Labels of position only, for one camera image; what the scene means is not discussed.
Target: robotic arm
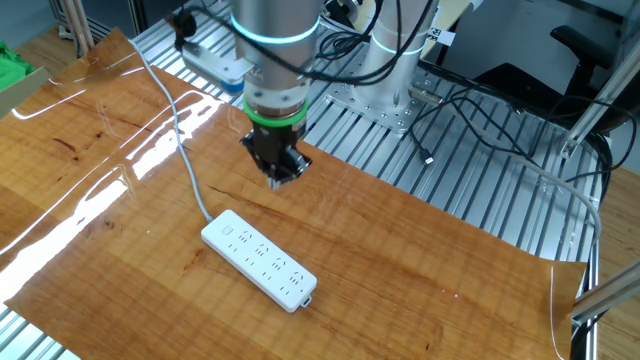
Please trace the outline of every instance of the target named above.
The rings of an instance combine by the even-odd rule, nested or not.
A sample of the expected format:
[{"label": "robotic arm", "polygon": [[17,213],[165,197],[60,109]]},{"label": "robotic arm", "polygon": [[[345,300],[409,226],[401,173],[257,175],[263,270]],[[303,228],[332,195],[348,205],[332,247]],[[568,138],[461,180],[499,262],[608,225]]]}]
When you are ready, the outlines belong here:
[{"label": "robotic arm", "polygon": [[[175,45],[187,67],[219,83],[229,93],[244,91],[243,107],[253,130],[241,142],[267,175],[271,188],[278,189],[298,178],[311,164],[296,149],[306,130],[309,106],[306,97],[310,79],[300,73],[344,86],[357,85],[349,87],[352,95],[343,104],[345,107],[368,117],[382,114],[381,119],[372,119],[394,131],[408,129],[408,126],[397,129],[384,120],[387,113],[411,114],[408,107],[417,104],[410,101],[409,86],[438,1],[403,2],[400,10],[399,1],[376,1],[382,6],[373,19],[380,15],[379,21],[374,21],[375,26],[370,25],[366,31],[372,39],[368,55],[359,76],[351,77],[311,73],[323,0],[231,0],[230,21],[199,7],[185,8],[167,20],[176,30]],[[192,11],[205,12],[233,30],[235,54],[220,57],[186,41],[196,32]]]},{"label": "robotic arm", "polygon": [[[284,61],[311,70],[322,0],[232,0],[231,24]],[[272,189],[299,177],[311,160],[296,149],[306,130],[310,81],[265,57],[236,36],[236,53],[221,58],[184,40],[195,19],[183,11],[169,19],[185,64],[229,93],[244,90],[244,111],[253,130],[242,139]]]}]

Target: wood grain surface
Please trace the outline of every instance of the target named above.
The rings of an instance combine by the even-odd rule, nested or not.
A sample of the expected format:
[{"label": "wood grain surface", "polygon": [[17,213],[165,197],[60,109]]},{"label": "wood grain surface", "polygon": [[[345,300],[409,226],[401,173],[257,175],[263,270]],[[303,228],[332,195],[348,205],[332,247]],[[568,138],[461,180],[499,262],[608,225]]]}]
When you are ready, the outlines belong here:
[{"label": "wood grain surface", "polygon": [[584,264],[547,261],[307,144],[278,192],[239,110],[160,70],[212,215],[318,278],[288,314],[200,239],[164,95],[124,36],[0,121],[0,296],[82,358],[568,358]]},{"label": "wood grain surface", "polygon": [[18,46],[14,51],[36,68],[45,66],[53,75],[76,60],[73,40],[61,39],[57,26]]},{"label": "wood grain surface", "polygon": [[[640,258],[640,176],[628,169],[613,173],[602,204],[600,281]],[[640,296],[609,310],[598,322],[598,359],[637,359],[640,354]]]}]

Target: white power strip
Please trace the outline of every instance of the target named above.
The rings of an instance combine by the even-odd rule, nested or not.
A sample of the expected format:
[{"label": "white power strip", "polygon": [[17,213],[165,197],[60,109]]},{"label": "white power strip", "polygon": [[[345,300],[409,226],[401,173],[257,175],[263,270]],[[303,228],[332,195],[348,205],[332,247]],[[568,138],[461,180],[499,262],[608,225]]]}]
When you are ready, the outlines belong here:
[{"label": "white power strip", "polygon": [[316,277],[233,211],[202,229],[202,240],[286,311],[311,301]]}]

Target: black chair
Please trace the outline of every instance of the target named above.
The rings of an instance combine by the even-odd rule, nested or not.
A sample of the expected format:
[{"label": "black chair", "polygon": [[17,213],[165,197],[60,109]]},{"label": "black chair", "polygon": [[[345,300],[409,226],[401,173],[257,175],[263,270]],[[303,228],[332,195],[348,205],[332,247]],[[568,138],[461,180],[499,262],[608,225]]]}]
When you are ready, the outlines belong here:
[{"label": "black chair", "polygon": [[[596,66],[604,69],[611,68],[614,62],[614,55],[593,40],[566,25],[553,29],[551,36],[567,46],[579,60],[565,94],[560,94],[509,63],[495,67],[474,80],[481,84],[490,85],[519,100],[541,116],[548,114],[553,105],[564,95],[579,95],[594,99],[600,89],[594,89],[589,86],[593,72]],[[636,89],[635,93],[637,94],[637,89],[640,88],[638,86],[640,86],[640,80],[632,80],[632,83],[627,86],[615,104],[627,109],[635,106],[638,101],[632,98],[632,93],[634,92],[632,89]],[[580,119],[580,116],[588,106],[589,104],[586,102],[568,101],[557,109],[556,115],[568,114],[569,116],[562,117],[560,123],[565,126],[571,126]],[[621,117],[615,111],[609,110],[598,122],[594,130],[598,132],[610,131],[625,120],[626,117]]]}]

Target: mounting plate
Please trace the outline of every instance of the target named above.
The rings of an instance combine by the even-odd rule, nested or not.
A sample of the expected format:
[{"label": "mounting plate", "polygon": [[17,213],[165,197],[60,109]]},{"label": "mounting plate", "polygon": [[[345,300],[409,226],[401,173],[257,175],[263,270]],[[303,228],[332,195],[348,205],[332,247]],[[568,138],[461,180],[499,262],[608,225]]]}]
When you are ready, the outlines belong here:
[{"label": "mounting plate", "polygon": [[[356,57],[342,71],[342,76],[356,76],[362,66],[364,57]],[[417,75],[413,79],[413,84],[424,86],[430,84],[425,75]],[[412,99],[407,107],[390,109],[380,109],[361,101],[353,91],[352,85],[334,83],[327,89],[327,99],[336,105],[347,108],[356,114],[362,115],[365,119],[371,120],[380,126],[390,129],[393,132],[403,134],[415,121],[420,113],[424,102]]]}]

